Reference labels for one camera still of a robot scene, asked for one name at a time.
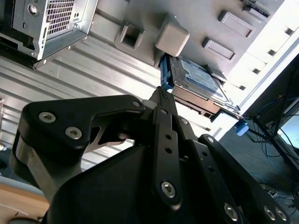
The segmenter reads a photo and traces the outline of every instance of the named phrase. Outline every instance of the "black cable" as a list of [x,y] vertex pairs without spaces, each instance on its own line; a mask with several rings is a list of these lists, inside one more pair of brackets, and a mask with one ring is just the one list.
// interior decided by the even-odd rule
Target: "black cable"
[[286,138],[289,140],[291,146],[293,147],[294,151],[296,151],[297,149],[294,147],[294,145],[292,144],[291,140],[289,139],[289,137],[286,135],[286,133],[284,132],[284,130],[282,130],[281,128],[279,128],[286,136]]
[[[252,120],[253,121],[253,127],[254,127],[254,130],[256,131],[256,123],[255,123],[255,121],[254,120]],[[257,125],[257,132],[260,134],[260,128],[259,128],[259,126]],[[263,142],[262,142],[262,152],[263,152],[263,154],[265,155],[265,156],[268,156],[268,157],[280,157],[281,155],[279,154],[279,155],[267,155],[266,154],[266,152],[264,151],[264,149],[263,149]]]
[[[252,120],[252,121],[253,121],[254,130],[256,131],[255,122],[254,122],[254,120]],[[263,149],[263,143],[262,143],[262,152],[263,152],[264,155],[266,155],[266,153],[265,153],[265,151],[264,151],[264,149]],[[286,152],[284,152],[284,153],[285,153],[287,156],[291,157],[292,159],[299,161],[298,158],[296,158],[296,157],[294,157],[294,156],[292,156],[292,155],[290,155],[290,154],[288,154],[288,153],[286,153]],[[269,157],[280,157],[281,155],[268,155],[268,156],[269,156]]]

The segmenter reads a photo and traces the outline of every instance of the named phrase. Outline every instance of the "blue cable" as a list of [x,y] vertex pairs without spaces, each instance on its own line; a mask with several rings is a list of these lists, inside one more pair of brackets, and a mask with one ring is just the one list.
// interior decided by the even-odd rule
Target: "blue cable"
[[270,157],[269,157],[269,155],[268,155],[268,146],[267,146],[267,143],[266,143],[266,150],[265,150],[265,152],[266,152],[266,156],[267,156],[267,159],[268,159],[268,161],[271,163],[271,165],[272,166],[274,166],[280,173],[282,173],[289,181],[291,181],[292,183],[296,183],[296,182],[294,182],[292,179],[290,179],[289,177],[287,177],[279,168],[278,168],[278,166],[276,166],[274,163],[273,163],[273,161],[270,159]]
[[[287,99],[287,101],[289,101],[289,100],[294,100],[294,99],[297,99],[297,98],[299,98],[299,97],[293,97],[293,98]],[[272,104],[275,103],[275,102],[277,102],[277,100],[276,100],[276,101],[273,101],[273,102],[270,102],[270,103],[267,103],[266,105],[262,106],[262,107],[258,110],[257,114],[259,114],[263,108],[265,108],[265,107],[267,107],[267,106],[269,106],[269,105],[272,105]]]
[[265,183],[269,183],[268,181],[266,181],[264,178],[262,178],[260,175],[257,175],[257,174],[253,174],[253,173],[249,173],[250,175],[252,176],[256,176],[258,178],[260,178],[262,181],[264,181]]

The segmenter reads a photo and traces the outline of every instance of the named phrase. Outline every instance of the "mounting hole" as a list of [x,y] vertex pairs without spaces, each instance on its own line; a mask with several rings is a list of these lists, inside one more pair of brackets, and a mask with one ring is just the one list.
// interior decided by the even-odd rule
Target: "mounting hole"
[[212,173],[215,173],[215,170],[214,170],[214,168],[213,167],[208,167],[209,168],[209,170],[212,172]]
[[170,135],[166,134],[165,137],[166,137],[167,139],[171,140],[171,136],[170,136]]
[[34,15],[34,16],[39,15],[39,9],[36,5],[30,4],[28,6],[28,11],[31,15]]
[[165,148],[165,151],[166,151],[167,153],[169,153],[169,154],[172,153],[172,150],[171,150],[170,148],[168,148],[168,147]]

